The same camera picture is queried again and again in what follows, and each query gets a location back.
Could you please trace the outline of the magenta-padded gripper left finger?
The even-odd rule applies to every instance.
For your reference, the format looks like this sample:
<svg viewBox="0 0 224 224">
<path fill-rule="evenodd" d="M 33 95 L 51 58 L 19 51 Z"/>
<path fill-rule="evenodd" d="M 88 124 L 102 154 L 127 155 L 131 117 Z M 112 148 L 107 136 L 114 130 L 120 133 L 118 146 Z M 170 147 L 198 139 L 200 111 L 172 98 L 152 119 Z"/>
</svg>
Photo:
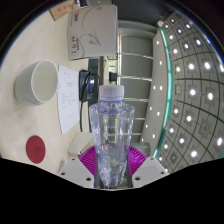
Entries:
<svg viewBox="0 0 224 224">
<path fill-rule="evenodd" d="M 58 176 L 84 188 L 98 188 L 99 175 L 97 155 L 92 146 L 78 157 L 62 163 Z"/>
</svg>

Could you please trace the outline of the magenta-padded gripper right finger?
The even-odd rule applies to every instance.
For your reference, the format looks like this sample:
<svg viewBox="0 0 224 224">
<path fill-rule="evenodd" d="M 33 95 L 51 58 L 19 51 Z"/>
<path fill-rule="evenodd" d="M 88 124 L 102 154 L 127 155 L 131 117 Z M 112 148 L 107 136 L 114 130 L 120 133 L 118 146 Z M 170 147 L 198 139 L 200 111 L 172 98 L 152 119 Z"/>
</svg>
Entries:
<svg viewBox="0 0 224 224">
<path fill-rule="evenodd" d="M 127 183 L 129 188 L 140 188 L 168 175 L 155 157 L 147 157 L 133 146 L 128 152 Z"/>
</svg>

